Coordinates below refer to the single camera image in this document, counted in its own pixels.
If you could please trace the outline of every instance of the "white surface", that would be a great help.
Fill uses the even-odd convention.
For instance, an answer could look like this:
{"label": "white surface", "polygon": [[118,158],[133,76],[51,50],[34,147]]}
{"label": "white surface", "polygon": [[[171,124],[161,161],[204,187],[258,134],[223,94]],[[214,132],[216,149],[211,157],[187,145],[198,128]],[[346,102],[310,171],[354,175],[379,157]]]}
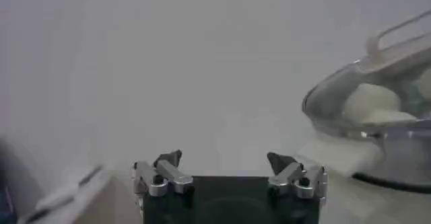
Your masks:
{"label": "white surface", "polygon": [[126,182],[174,149],[189,173],[269,174],[267,151],[314,137],[304,94],[429,0],[0,5],[0,131],[23,211],[71,168],[101,161]]}

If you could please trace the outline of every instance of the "white dough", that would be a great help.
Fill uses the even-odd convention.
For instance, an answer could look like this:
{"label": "white dough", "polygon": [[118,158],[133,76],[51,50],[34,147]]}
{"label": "white dough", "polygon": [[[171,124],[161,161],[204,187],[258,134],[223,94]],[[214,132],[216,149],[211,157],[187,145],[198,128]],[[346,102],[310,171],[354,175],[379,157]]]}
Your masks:
{"label": "white dough", "polygon": [[345,101],[343,115],[352,122],[362,122],[375,110],[398,111],[400,108],[401,100],[395,92],[363,83]]}
{"label": "white dough", "polygon": [[431,69],[425,70],[419,78],[419,92],[427,100],[431,100]]}
{"label": "white dough", "polygon": [[412,120],[416,120],[416,117],[406,112],[398,112],[395,110],[375,110],[362,120],[361,123],[378,124],[384,122],[403,122]]}

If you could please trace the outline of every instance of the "screw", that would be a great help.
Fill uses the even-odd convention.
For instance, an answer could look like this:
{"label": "screw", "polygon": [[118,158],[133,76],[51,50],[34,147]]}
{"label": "screw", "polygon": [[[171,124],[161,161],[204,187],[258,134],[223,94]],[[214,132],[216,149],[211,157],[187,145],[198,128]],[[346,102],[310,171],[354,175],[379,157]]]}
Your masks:
{"label": "screw", "polygon": [[308,178],[300,178],[299,185],[304,187],[310,186],[310,180]]}
{"label": "screw", "polygon": [[160,185],[163,184],[164,178],[161,175],[155,175],[153,177],[153,184],[154,185]]}

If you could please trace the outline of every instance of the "black rim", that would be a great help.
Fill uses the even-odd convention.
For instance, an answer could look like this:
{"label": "black rim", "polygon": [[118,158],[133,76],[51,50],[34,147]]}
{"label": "black rim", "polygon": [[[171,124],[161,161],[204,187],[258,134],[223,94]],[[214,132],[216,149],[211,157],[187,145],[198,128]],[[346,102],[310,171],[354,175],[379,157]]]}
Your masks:
{"label": "black rim", "polygon": [[369,184],[374,184],[376,186],[390,188],[393,190],[431,194],[431,185],[426,186],[426,185],[405,184],[405,183],[400,183],[400,182],[395,182],[390,180],[383,180],[381,178],[376,178],[366,174],[354,174],[353,178]]}

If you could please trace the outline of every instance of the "white wall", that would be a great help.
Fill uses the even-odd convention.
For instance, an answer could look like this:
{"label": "white wall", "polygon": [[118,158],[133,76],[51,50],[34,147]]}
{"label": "white wall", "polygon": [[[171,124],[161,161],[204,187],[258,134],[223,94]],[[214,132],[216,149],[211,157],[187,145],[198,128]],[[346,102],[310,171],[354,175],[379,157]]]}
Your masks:
{"label": "white wall", "polygon": [[267,151],[287,154],[312,139],[304,94],[362,56],[369,31],[429,8],[429,0],[9,1],[0,2],[0,131],[21,211],[71,168],[101,161],[126,182],[135,160],[173,149],[193,174],[269,174]]}

